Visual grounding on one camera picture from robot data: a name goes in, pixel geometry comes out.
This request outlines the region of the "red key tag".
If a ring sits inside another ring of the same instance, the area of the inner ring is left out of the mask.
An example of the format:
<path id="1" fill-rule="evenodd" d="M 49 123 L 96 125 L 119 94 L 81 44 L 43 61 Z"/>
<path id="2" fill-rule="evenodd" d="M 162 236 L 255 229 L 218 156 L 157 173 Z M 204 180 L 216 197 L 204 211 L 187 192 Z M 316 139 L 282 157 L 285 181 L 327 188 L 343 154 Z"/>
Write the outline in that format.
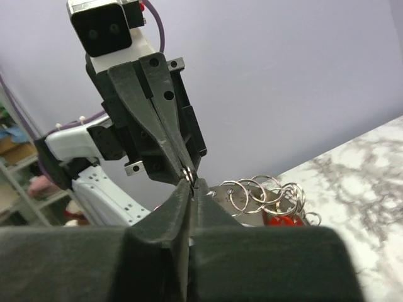
<path id="1" fill-rule="evenodd" d="M 274 216 L 268 222 L 269 226 L 304 226 L 304 223 L 299 218 L 288 216 Z"/>

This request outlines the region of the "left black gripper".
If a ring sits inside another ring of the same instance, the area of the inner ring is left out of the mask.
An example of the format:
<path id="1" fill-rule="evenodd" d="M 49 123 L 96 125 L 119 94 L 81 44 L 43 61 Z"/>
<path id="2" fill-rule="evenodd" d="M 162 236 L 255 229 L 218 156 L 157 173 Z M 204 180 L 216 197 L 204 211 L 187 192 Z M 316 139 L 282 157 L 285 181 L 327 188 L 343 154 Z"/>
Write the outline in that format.
<path id="1" fill-rule="evenodd" d="M 150 179 L 194 184 L 207 154 L 181 72 L 182 58 L 161 52 L 97 72 L 89 57 L 86 72 L 103 98 L 102 106 L 118 129 L 127 155 L 142 161 Z"/>

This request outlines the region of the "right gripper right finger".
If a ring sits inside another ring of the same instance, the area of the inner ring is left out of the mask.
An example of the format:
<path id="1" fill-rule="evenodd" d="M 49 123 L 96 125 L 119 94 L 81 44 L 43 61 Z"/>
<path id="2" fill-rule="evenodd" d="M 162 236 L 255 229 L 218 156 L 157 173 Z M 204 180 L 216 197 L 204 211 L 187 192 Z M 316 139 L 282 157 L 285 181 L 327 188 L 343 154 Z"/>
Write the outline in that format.
<path id="1" fill-rule="evenodd" d="M 322 226 L 245 227 L 223 208 L 223 186 L 202 196 L 208 218 L 190 248 L 189 301 L 363 301 L 346 246 Z"/>

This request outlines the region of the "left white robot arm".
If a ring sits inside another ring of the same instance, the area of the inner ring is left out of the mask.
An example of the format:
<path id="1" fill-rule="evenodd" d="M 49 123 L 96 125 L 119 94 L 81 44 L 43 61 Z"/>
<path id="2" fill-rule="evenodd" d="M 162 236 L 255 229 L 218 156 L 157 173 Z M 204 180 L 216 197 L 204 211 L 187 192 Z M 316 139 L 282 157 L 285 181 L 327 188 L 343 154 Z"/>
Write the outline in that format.
<path id="1" fill-rule="evenodd" d="M 157 52 L 96 72 L 86 72 L 106 115 L 69 125 L 35 141 L 51 180 L 72 191 L 94 225 L 131 226 L 147 210 L 120 189 L 100 162 L 128 159 L 128 176 L 146 172 L 156 182 L 193 184 L 207 148 L 181 78 L 182 58 Z"/>

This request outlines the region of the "round metal keyring disc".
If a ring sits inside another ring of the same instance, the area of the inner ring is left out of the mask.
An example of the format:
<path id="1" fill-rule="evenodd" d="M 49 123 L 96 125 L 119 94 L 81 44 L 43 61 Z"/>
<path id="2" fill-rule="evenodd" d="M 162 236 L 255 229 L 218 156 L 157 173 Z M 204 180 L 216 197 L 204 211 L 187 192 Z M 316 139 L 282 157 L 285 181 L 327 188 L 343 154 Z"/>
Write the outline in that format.
<path id="1" fill-rule="evenodd" d="M 269 226 L 274 216 L 299 218 L 304 226 L 317 227 L 320 214 L 305 210 L 306 195 L 296 182 L 280 182 L 267 174 L 223 181 L 209 186 L 204 178 L 179 190 L 151 213 L 157 225 L 188 218 L 192 228 L 285 227 Z"/>

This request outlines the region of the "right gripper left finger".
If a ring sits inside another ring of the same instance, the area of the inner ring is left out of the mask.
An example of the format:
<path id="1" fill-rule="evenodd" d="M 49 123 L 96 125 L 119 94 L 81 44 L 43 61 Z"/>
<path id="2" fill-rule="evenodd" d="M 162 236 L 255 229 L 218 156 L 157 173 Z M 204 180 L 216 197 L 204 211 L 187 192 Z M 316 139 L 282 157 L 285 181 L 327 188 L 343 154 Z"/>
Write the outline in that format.
<path id="1" fill-rule="evenodd" d="M 1 229 L 2 301 L 185 301 L 191 186 L 131 227 Z"/>

